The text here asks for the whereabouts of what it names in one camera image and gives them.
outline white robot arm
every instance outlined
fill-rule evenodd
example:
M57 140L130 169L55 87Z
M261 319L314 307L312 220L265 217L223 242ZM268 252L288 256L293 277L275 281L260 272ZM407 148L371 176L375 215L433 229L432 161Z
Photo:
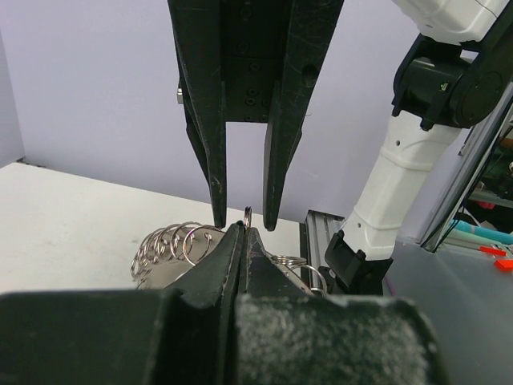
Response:
M398 230L428 173L460 129L493 110L513 71L508 0L394 2L421 34L396 74L378 160L325 255L345 291L355 294L379 294ZM478 56L462 59L462 50Z

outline table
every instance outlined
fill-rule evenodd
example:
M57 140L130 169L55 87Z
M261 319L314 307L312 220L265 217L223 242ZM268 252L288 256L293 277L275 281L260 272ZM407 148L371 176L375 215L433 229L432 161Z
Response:
M151 231L212 223L209 204L13 163L0 168L0 293L134 288L130 264ZM244 212L228 209L227 223ZM299 256L299 224L265 230L270 253Z

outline white table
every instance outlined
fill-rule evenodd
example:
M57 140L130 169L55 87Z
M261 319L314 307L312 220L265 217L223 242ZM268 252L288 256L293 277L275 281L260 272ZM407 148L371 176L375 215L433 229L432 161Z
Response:
M244 213L228 209L227 223ZM26 164L0 168L0 293L133 288L131 260L151 231L212 223L209 204ZM299 256L299 227L252 226L271 253Z

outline blue tube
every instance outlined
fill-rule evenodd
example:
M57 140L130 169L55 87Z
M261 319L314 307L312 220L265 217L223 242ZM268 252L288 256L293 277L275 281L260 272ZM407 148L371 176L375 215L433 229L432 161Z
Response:
M456 220L452 220L450 222L450 225L454 225L454 222ZM456 229L460 231L464 231L466 233L475 234L480 237L484 237L487 239L490 239L491 241L496 241L503 243L504 245L512 245L513 244L513 235L502 233L497 230L487 229L485 227L479 227L479 226L473 226L469 223L466 223L464 221L456 221L458 222L456 224Z

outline gray wall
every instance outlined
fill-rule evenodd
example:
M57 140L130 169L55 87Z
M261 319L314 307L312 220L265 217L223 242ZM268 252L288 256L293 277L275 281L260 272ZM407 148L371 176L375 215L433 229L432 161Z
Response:
M176 104L164 0L0 1L0 27L29 161L208 201ZM281 217L350 212L386 134L394 73L416 35L391 1L346 1ZM261 212L264 137L265 126L228 126L230 207Z
M0 168L22 158L24 154L0 30Z

